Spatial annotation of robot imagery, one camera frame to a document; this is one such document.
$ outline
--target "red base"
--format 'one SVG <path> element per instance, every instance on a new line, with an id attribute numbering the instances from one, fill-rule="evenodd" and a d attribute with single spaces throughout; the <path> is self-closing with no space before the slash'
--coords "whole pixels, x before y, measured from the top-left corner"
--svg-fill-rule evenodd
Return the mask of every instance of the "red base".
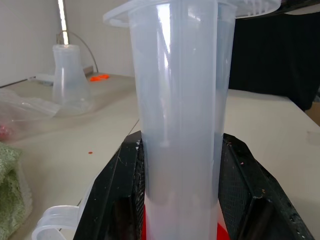
<path id="1" fill-rule="evenodd" d="M 146 207 L 144 207 L 141 240 L 146 240 L 146 239 L 147 239 Z M 216 233 L 216 239 L 217 240 L 230 240 L 227 231 L 219 223 L 218 223 L 218 228 L 217 228 L 217 233 Z"/>

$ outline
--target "plastic bag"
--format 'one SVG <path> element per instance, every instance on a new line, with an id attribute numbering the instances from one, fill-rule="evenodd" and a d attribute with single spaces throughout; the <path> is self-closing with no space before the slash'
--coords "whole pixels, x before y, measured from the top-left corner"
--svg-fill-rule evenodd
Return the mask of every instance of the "plastic bag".
<path id="1" fill-rule="evenodd" d="M 60 105 L 34 97 L 20 97 L 0 88 L 0 141 L 10 140 L 28 128 L 30 121 L 52 118 Z"/>

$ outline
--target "metal wire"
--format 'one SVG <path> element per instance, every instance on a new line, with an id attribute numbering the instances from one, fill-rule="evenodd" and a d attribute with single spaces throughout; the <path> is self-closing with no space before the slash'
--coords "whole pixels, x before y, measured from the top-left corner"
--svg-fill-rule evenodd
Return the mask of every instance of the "metal wire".
<path id="1" fill-rule="evenodd" d="M 98 73 L 99 70 L 98 70 L 97 62 L 96 62 L 96 59 L 95 59 L 92 51 L 90 50 L 89 46 L 85 43 L 85 41 L 83 41 L 82 38 L 79 37 L 77 34 L 75 34 L 75 33 L 72 32 L 72 31 L 69 31 L 69 30 L 62 30 L 62 31 L 59 33 L 58 44 L 61 44 L 61 42 L 62 42 L 62 41 L 61 41 L 61 40 L 62 40 L 62 39 L 61 39 L 61 36 L 62 36 L 62 33 L 63 33 L 63 32 L 66 32 L 66 33 L 69 33 L 69 34 L 74 35 L 75 37 L 77 37 L 77 38 L 86 46 L 86 48 L 89 50 L 89 52 L 90 52 L 90 54 L 91 54 L 91 57 L 92 57 L 92 59 L 93 59 L 96 72 Z"/>

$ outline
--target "white table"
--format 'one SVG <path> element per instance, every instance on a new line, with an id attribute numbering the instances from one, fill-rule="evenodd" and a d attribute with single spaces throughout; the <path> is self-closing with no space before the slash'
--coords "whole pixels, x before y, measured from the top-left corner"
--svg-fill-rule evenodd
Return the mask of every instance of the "white table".
<path id="1" fill-rule="evenodd" d="M 133 78 L 111 76 L 91 86 L 98 103 L 95 112 L 54 118 L 35 135 L 13 143 L 24 152 L 22 166 L 34 209 L 10 240 L 30 240 L 47 208 L 77 205 L 126 135 L 140 130 Z M 49 87 L 35 83 L 21 82 L 9 88 L 22 96 L 51 97 Z M 230 90 L 225 132 L 248 145 L 319 239 L 320 127 L 286 98 Z M 73 234 L 67 235 L 71 240 Z"/>

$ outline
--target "green towel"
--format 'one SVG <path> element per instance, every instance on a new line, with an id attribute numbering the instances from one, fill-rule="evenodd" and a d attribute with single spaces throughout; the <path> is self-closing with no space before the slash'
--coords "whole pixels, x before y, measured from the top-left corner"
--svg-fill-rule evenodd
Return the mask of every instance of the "green towel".
<path id="1" fill-rule="evenodd" d="M 0 240 L 7 240 L 32 210 L 31 192 L 19 158 L 21 151 L 0 142 Z"/>

